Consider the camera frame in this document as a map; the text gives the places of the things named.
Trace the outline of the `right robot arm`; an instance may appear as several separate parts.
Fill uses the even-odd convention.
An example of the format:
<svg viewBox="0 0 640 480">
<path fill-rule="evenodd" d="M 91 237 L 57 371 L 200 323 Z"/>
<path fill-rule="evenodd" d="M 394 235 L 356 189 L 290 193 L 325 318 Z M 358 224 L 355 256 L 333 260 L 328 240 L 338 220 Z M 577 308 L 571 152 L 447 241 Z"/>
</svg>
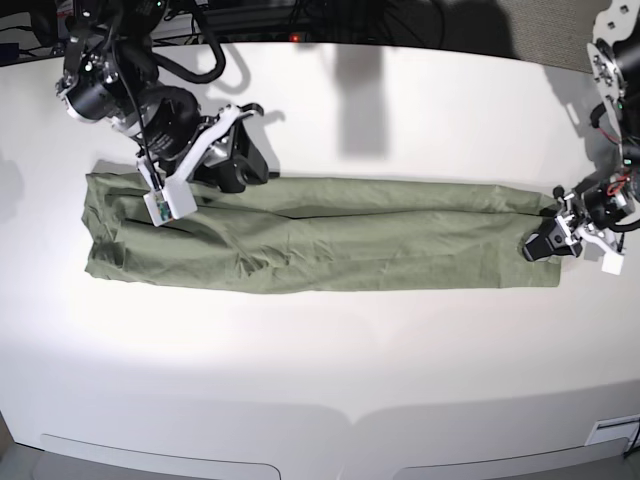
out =
<svg viewBox="0 0 640 480">
<path fill-rule="evenodd" d="M 151 34 L 173 13 L 190 14 L 211 50 L 212 69 L 197 73 L 154 52 Z M 162 83 L 160 73 L 210 84 L 227 64 L 221 44 L 194 1 L 77 1 L 74 14 L 56 94 L 70 116 L 108 120 L 137 143 L 138 168 L 151 190 L 159 191 L 216 122 L 202 114 L 193 93 Z"/>
</svg>

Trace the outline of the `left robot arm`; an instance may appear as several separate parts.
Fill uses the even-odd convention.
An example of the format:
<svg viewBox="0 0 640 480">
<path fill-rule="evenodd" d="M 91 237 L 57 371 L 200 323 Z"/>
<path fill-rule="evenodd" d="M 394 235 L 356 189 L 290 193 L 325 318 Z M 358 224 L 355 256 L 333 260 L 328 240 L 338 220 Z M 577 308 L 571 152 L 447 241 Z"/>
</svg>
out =
<svg viewBox="0 0 640 480">
<path fill-rule="evenodd" d="M 624 220 L 639 203 L 639 3 L 612 1 L 598 13 L 587 52 L 601 102 L 591 126 L 606 117 L 617 136 L 610 163 L 570 190 L 553 191 L 556 206 L 522 246 L 526 260 L 579 257 L 585 243 L 603 254 L 602 269 L 619 274 L 625 236 L 639 221 Z"/>
</svg>

